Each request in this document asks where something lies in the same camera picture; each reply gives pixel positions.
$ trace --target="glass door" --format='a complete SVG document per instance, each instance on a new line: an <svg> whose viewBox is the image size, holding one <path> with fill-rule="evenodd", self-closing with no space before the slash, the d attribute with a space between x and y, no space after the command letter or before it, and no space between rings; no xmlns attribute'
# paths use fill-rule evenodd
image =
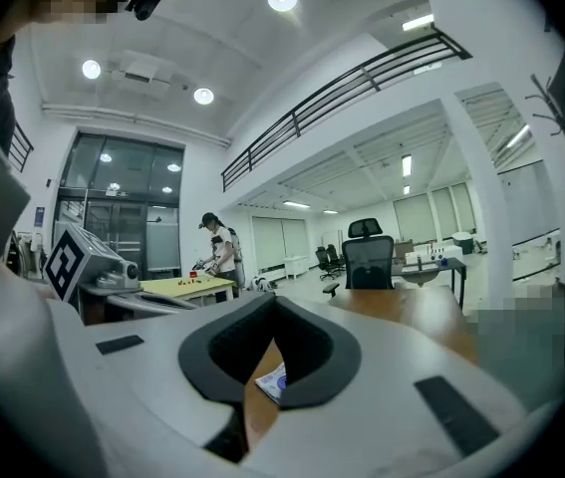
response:
<svg viewBox="0 0 565 478"><path fill-rule="evenodd" d="M91 200L85 220L86 230L125 260L139 265L141 279L145 271L145 211L144 204Z"/></svg>

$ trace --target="ceiling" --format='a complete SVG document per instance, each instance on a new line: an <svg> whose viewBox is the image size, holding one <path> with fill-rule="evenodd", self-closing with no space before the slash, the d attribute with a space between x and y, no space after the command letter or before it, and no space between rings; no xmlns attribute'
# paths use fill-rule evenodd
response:
<svg viewBox="0 0 565 478"><path fill-rule="evenodd" d="M263 71L275 74L281 52L298 39L323 41L314 31L346 1L299 0L293 11L277 13L267 0L162 0L144 22L126 12L105 24L34 25L37 82L46 104L128 112L225 136L235 109L257 97L249 83ZM384 44L398 44L404 17L421 10L378 16L366 26ZM81 74L87 59L103 68L97 80ZM198 87L213 90L213 104L193 101Z"/></svg>
<svg viewBox="0 0 565 478"><path fill-rule="evenodd" d="M505 146L524 121L505 91L488 85L460 95L500 168L531 142L531 133L514 147ZM404 198L404 186L416 195L469 178L468 168L452 136L440 102L413 109L388 122L389 129L359 143L345 143L330 157L292 176L267 185L240 205L298 210L284 205L291 200L326 209L346 211L383 200ZM402 157L413 157L413 173L403 177Z"/></svg>

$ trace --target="black mesh office chair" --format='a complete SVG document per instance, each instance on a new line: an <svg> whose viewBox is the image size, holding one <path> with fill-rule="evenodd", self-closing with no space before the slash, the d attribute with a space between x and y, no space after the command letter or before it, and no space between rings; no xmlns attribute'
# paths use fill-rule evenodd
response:
<svg viewBox="0 0 565 478"><path fill-rule="evenodd" d="M391 263L395 241L379 235L382 228L375 218L351 223L350 241L342 245L346 262L347 289L392 289Z"/></svg>
<svg viewBox="0 0 565 478"><path fill-rule="evenodd" d="M324 249L324 246L318 247L315 256L318 258L318 267L321 271L324 271L324 274L320 275L320 280L325 278L333 278L335 280L336 273L339 273L338 266L331 264L329 254Z"/></svg>

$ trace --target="chair headrest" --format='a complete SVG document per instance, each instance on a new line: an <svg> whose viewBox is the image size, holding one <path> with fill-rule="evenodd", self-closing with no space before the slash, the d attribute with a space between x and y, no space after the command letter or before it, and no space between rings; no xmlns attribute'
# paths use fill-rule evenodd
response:
<svg viewBox="0 0 565 478"><path fill-rule="evenodd" d="M375 218L361 219L354 221L349 226L349 238L369 237L372 235L380 235L382 227Z"/></svg>

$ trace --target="yellow tabletop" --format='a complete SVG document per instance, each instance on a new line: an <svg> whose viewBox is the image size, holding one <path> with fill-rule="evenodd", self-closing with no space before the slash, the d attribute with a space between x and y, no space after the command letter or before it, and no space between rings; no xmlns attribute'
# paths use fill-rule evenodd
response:
<svg viewBox="0 0 565 478"><path fill-rule="evenodd" d="M146 292L161 294L162 296L171 296L173 298L190 296L198 292L202 295L204 291L229 287L231 285L233 285L231 280L210 277L167 278L166 280L148 280L141 282L141 287Z"/></svg>

